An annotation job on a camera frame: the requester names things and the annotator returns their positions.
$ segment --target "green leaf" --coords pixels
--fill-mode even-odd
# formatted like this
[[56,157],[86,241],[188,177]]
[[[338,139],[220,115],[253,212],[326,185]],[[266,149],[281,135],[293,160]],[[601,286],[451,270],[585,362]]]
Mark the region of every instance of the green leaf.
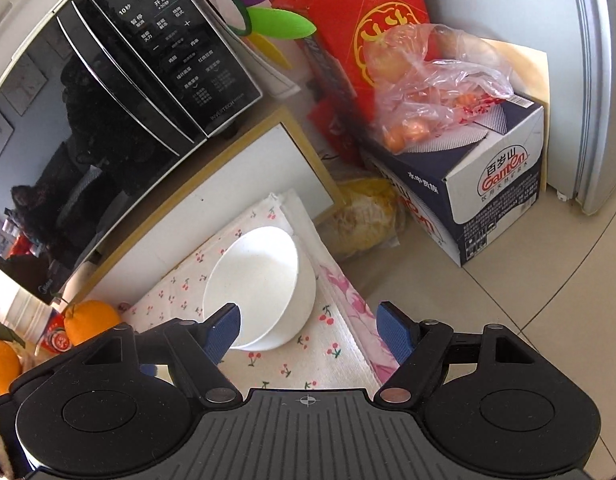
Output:
[[314,24],[289,10],[269,9],[267,7],[248,7],[252,30],[282,40],[299,40],[314,34]]
[[22,348],[26,347],[26,342],[11,328],[8,328],[3,323],[0,323],[0,341],[9,341],[18,343]]

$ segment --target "cardboard sheet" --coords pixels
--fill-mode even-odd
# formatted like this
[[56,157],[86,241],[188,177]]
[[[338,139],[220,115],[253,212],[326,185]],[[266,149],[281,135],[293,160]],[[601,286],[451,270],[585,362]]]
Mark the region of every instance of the cardboard sheet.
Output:
[[510,61],[515,74],[512,86],[515,91],[528,95],[545,108],[545,139],[543,142],[543,166],[541,169],[541,190],[545,191],[548,178],[548,140],[550,139],[550,73],[548,54],[527,46],[485,40],[504,54]]

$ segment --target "metal screw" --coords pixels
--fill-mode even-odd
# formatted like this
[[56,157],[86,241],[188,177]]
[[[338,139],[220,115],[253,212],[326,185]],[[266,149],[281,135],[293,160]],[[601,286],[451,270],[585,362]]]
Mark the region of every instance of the metal screw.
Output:
[[412,395],[403,388],[387,388],[381,392],[381,399],[390,404],[403,404],[412,398]]
[[237,397],[237,394],[230,388],[213,388],[208,390],[205,394],[205,398],[215,404],[225,404]]

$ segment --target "microwave door handle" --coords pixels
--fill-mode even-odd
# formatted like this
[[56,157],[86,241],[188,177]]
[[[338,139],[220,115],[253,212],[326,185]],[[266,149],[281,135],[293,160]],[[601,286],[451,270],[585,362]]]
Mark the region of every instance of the microwave door handle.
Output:
[[193,142],[120,69],[74,2],[59,12],[57,22],[88,72],[139,126],[177,156],[192,150]]

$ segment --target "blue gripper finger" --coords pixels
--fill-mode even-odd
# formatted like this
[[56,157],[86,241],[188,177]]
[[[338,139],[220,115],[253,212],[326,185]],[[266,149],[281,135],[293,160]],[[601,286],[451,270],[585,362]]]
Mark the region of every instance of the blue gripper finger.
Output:
[[203,322],[208,324],[207,338],[203,351],[215,365],[218,365],[230,345],[239,335],[241,313],[234,303],[224,305],[216,314]]
[[400,365],[415,350],[417,342],[412,341],[411,337],[411,327],[413,326],[415,326],[415,323],[409,320],[392,303],[389,301],[381,302],[377,311],[377,331]]

